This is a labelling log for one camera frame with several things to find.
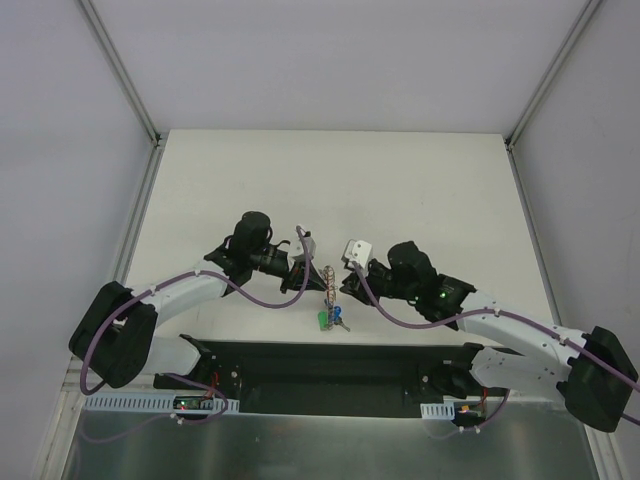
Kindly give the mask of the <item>key holder with red handle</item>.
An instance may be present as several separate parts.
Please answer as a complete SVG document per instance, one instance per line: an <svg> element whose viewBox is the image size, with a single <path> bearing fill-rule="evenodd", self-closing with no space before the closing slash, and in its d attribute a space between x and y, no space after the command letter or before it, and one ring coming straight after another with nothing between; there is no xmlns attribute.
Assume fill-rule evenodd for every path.
<svg viewBox="0 0 640 480"><path fill-rule="evenodd" d="M328 314L328 319L331 325L331 313L332 309L336 304L337 299L337 289L335 283L335 271L330 265L326 265L321 273L325 276L328 290L325 292L325 311Z"/></svg>

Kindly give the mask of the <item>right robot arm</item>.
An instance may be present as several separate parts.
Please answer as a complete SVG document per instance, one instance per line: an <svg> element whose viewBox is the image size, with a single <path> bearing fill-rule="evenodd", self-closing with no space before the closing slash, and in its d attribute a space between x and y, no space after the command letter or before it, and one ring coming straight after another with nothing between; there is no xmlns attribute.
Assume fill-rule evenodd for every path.
<svg viewBox="0 0 640 480"><path fill-rule="evenodd" d="M446 394L461 398L481 387L530 393L562 404L574 418L605 433L630 418L625 409L639 389L639 374L612 331L544 325L514 312L438 272L412 241L394 245L387 259L381 263L371 244L349 240L342 261L350 273L341 292L402 328L448 327L494 343L467 345L465 355L445 370Z"/></svg>

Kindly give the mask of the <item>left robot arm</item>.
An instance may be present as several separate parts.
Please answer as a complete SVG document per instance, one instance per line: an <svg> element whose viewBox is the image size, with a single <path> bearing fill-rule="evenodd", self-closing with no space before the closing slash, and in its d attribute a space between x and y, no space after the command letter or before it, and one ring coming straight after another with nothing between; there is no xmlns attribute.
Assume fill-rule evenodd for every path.
<svg viewBox="0 0 640 480"><path fill-rule="evenodd" d="M326 291L313 264L316 244L310 231L297 227L295 240L278 244L272 236L270 218L248 211L233 233L192 268L148 286L103 285L69 341L71 353L82 361L81 392L122 388L141 374L170 374L191 389L215 387L213 355L202 343L186 334L161 338L156 330L233 293L278 310L294 305L306 291Z"/></svg>

